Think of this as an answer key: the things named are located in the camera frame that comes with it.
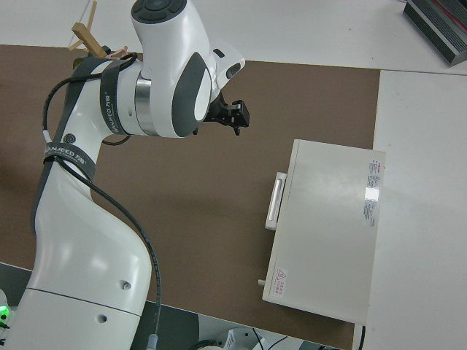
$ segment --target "warning label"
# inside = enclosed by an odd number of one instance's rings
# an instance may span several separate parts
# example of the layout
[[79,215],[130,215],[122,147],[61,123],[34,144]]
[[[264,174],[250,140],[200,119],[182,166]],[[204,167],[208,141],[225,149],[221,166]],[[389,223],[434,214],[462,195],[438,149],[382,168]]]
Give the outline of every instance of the warning label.
[[272,295],[274,297],[283,297],[285,293],[285,282],[287,281],[287,270],[283,268],[276,269],[274,277]]
[[363,221],[365,225],[373,227],[378,217],[377,204],[379,201],[379,181],[381,180],[381,163],[372,160],[368,165],[366,180],[365,204],[363,206]]

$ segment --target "white table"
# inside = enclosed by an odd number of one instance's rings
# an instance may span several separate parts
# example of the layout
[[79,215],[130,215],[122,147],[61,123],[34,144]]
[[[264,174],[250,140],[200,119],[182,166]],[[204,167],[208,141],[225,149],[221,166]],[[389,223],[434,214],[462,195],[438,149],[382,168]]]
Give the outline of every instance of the white table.
[[[68,46],[87,2],[1,0],[0,44]],[[133,2],[99,0],[92,32],[101,44],[141,52],[130,21]],[[397,0],[193,2],[209,34],[247,60],[467,74],[467,62],[448,68]]]
[[365,349],[466,348],[466,91],[467,77],[382,72],[385,187]]

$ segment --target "red warning triangle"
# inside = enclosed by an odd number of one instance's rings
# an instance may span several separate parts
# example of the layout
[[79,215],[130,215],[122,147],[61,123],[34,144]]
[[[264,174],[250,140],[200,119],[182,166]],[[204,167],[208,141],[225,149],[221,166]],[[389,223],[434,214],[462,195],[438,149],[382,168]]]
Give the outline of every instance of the red warning triangle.
[[287,275],[285,273],[283,273],[280,268],[278,268],[277,269],[277,279],[284,279],[285,277],[287,277]]

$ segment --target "cable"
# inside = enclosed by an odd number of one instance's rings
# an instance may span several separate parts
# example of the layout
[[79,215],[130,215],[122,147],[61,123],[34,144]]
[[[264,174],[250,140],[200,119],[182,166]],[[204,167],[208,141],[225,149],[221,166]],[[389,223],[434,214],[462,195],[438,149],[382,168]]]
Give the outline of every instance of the cable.
[[188,348],[188,350],[198,350],[198,349],[204,348],[205,346],[211,346],[211,345],[215,345],[215,344],[216,344],[215,341],[210,341],[210,340],[199,341],[195,345],[190,346],[190,348]]
[[271,350],[272,348],[274,348],[278,343],[280,343],[281,341],[284,341],[285,339],[287,339],[288,337],[285,336],[284,338],[280,338],[276,343],[272,344],[268,350]]
[[130,139],[130,137],[131,137],[131,135],[127,135],[124,139],[119,140],[117,142],[110,142],[110,141],[102,140],[102,143],[106,144],[107,146],[119,146],[119,145],[124,144],[125,142],[127,142]]
[[[130,59],[120,66],[120,71],[127,69],[129,66],[131,66],[134,63],[134,61],[136,61],[136,59],[138,58],[138,54],[135,52],[129,53],[123,56],[121,60],[126,60],[128,58]],[[69,84],[70,82],[87,82],[88,80],[100,79],[101,77],[102,73],[89,74],[83,77],[70,77],[62,80],[56,86],[54,86],[53,89],[49,92],[47,98],[45,99],[44,108],[42,109],[42,130],[48,131],[47,115],[49,112],[50,102],[52,101],[53,96],[57,93],[58,90],[60,90],[61,87],[63,87],[66,84]]]
[[363,349],[363,343],[365,342],[365,331],[366,331],[366,327],[363,326],[362,327],[362,336],[360,337],[360,345],[358,346],[358,350]]
[[158,327],[159,327],[159,319],[161,317],[161,292],[162,292],[162,284],[161,284],[161,273],[159,271],[159,263],[158,263],[158,258],[155,255],[153,245],[151,244],[150,240],[147,238],[146,234],[144,233],[144,230],[142,226],[138,223],[138,221],[134,218],[131,213],[125,209],[124,206],[122,206],[120,203],[118,203],[114,198],[112,198],[110,195],[105,193],[103,190],[101,190],[99,187],[95,186],[94,183],[91,181],[87,180],[83,176],[79,175],[76,171],[74,171],[72,168],[70,168],[64,161],[63,159],[59,157],[54,158],[55,161],[68,173],[70,173],[75,179],[79,180],[86,186],[88,186],[90,189],[92,189],[94,192],[96,192],[98,195],[100,195],[102,198],[107,200],[109,203],[111,203],[115,208],[117,208],[123,215],[125,215],[131,223],[134,225],[134,227],[138,230],[139,235],[141,236],[143,242],[146,244],[147,250],[149,251],[151,255],[151,259],[153,260],[153,266],[154,266],[154,271],[155,271],[155,280],[156,280],[156,289],[157,289],[157,296],[155,300],[156,304],[156,312],[155,312],[155,317],[153,319],[153,329],[154,329],[154,334],[157,334]]
[[261,343],[260,336],[256,333],[256,329],[255,329],[255,328],[252,328],[252,330],[253,330],[253,332],[254,332],[255,335],[256,335],[256,339],[258,339],[258,342],[259,342],[259,344],[260,344],[260,346],[261,346],[261,350],[264,350],[263,344]]

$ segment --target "screw hole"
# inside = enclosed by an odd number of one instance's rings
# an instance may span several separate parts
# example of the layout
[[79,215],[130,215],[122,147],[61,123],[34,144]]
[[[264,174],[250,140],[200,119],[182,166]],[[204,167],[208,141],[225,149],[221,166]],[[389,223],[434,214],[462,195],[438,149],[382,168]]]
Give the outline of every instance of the screw hole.
[[98,316],[97,316],[97,322],[99,322],[99,323],[105,323],[105,322],[107,322],[107,316],[105,316],[105,315],[98,315]]

